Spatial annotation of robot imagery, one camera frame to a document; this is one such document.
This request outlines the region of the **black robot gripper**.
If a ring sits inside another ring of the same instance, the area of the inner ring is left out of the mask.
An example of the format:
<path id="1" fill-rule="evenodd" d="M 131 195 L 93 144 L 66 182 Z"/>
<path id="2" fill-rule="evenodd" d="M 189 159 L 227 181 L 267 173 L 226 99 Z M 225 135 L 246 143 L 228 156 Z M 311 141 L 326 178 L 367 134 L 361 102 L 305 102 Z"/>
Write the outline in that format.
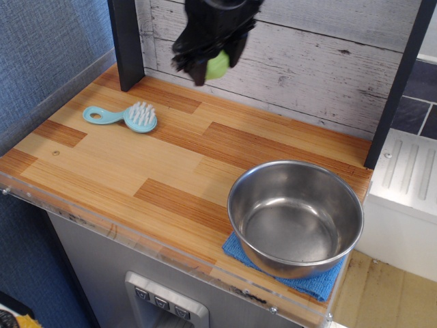
<path id="1" fill-rule="evenodd" d="M 262 4 L 262 1 L 186 1 L 187 24 L 172 46 L 175 69 L 187 73 L 195 86 L 203 86 L 208 60 L 221 50 L 229 57 L 229 67 L 235 67 Z"/>

